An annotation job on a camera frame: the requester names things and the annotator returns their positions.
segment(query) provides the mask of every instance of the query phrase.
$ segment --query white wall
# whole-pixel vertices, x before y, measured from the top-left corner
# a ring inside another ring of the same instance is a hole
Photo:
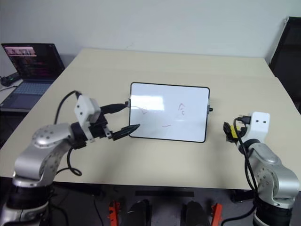
[[[1,0],[1,42],[53,42],[66,63],[83,47],[269,61],[286,16],[301,0]]]

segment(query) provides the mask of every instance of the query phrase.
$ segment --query small whiteboard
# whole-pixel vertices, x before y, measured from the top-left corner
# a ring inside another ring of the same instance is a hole
[[[191,141],[206,138],[210,90],[207,87],[131,84],[131,137]]]

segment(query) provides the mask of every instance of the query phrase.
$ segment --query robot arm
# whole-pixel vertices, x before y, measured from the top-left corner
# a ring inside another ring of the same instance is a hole
[[[300,183],[297,176],[283,166],[280,158],[264,143],[269,130],[269,119],[268,113],[260,112],[238,118],[246,124],[246,130],[242,129],[240,136],[258,185],[253,223],[257,226],[288,226]],[[230,130],[229,124],[225,123],[227,140],[236,142],[238,149],[242,151],[241,144]]]
[[[115,104],[99,107],[94,99],[79,96],[75,114],[79,122],[48,125],[37,130],[30,145],[15,162],[12,189],[5,203],[0,226],[6,223],[39,225],[47,217],[51,185],[62,156],[70,149],[86,146],[86,141],[107,137],[117,140],[135,131],[131,125],[112,133],[107,127],[106,113],[115,113],[127,107]]]

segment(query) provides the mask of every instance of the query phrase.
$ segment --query table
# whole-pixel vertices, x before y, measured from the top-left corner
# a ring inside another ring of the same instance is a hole
[[[264,59],[89,48],[79,53],[0,150],[0,176],[12,176],[15,159],[35,130],[53,123],[57,106],[68,92],[80,90],[100,106],[123,103],[133,81],[209,87],[214,111],[208,118],[206,142],[96,139],[71,155],[72,166],[83,176],[64,171],[56,181],[247,189],[244,157],[226,142],[222,127],[224,121],[232,124],[238,115],[252,111],[271,114],[266,144],[301,178],[301,116]],[[75,103],[75,97],[65,102],[59,122],[76,121]],[[127,109],[109,114],[109,128],[116,131],[126,126],[128,117]],[[66,166],[65,157],[59,169]]]
[[[22,79],[20,79],[19,81],[16,81],[15,83],[13,83],[11,86],[18,86],[21,84],[21,82],[23,82]],[[0,104],[15,90],[15,88],[11,88],[11,89],[6,89],[0,92]]]

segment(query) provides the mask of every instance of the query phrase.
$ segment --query beige table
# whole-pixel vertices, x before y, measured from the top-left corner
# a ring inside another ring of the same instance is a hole
[[[71,156],[83,176],[65,171],[56,181],[247,189],[243,155],[225,141],[222,126],[252,111],[271,114],[266,143],[301,179],[301,116],[263,59],[97,49],[82,50],[19,125],[0,150],[0,175],[12,176],[16,157],[35,130],[53,123],[65,94],[77,89],[99,105],[123,103],[133,81],[209,87],[214,111],[206,142],[97,139]],[[75,103],[66,101],[59,122],[76,121]],[[126,126],[128,116],[128,110],[108,115],[110,129]],[[65,165],[64,157],[59,168]]]

